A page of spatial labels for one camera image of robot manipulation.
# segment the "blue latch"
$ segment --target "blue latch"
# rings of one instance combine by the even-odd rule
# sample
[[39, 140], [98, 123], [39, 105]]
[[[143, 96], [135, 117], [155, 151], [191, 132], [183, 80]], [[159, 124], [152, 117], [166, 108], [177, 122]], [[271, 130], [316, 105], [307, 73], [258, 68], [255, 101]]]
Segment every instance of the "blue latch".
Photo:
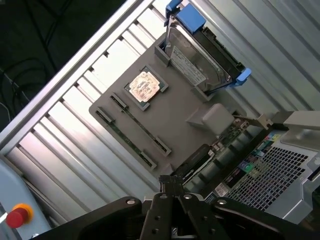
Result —
[[191, 34], [201, 29], [206, 23], [205, 18], [190, 3], [185, 6], [176, 17]]
[[182, 3], [182, 0], [171, 0], [169, 4], [165, 7], [165, 27], [168, 25], [170, 15], [178, 10], [177, 7], [180, 3]]
[[244, 84], [247, 80], [247, 78], [251, 75], [251, 69], [245, 68], [242, 73], [235, 79], [236, 80], [236, 86], [241, 86]]

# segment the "emergency stop button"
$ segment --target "emergency stop button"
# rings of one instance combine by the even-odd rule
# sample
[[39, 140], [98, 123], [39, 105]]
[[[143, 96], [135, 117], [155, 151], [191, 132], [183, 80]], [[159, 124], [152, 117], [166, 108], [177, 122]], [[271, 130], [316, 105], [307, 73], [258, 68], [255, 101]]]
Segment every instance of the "emergency stop button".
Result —
[[12, 211], [8, 213], [5, 222], [10, 228], [16, 229], [23, 224], [29, 223], [32, 220], [32, 217], [32, 208], [27, 204], [20, 203], [14, 206]]

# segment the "circuit board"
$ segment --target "circuit board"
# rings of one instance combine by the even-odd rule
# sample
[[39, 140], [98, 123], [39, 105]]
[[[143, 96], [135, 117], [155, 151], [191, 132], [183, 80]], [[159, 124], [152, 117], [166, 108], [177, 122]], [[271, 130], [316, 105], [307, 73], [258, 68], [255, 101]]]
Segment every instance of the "circuit board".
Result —
[[224, 151], [247, 129], [249, 123], [246, 120], [236, 118], [233, 124], [211, 145], [210, 158], [197, 167], [197, 170], [184, 181], [183, 185], [192, 181], [201, 171], [203, 171], [208, 165], [214, 162], [219, 168], [223, 165], [218, 161]]

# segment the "red button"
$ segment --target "red button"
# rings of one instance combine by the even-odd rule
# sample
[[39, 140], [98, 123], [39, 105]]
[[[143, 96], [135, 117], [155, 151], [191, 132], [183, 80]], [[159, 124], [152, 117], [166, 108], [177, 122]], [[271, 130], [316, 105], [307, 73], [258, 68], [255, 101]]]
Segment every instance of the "red button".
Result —
[[16, 229], [21, 227], [26, 221], [28, 221], [28, 219], [28, 211], [24, 208], [19, 207], [8, 213], [5, 222], [10, 228]]

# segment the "perforated metal panel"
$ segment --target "perforated metal panel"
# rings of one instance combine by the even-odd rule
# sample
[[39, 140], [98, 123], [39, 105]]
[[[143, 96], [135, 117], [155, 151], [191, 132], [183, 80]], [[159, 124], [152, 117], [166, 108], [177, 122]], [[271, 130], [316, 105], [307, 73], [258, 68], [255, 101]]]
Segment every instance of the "perforated metal panel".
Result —
[[307, 158], [272, 147], [227, 197], [264, 211], [305, 171], [300, 165]]

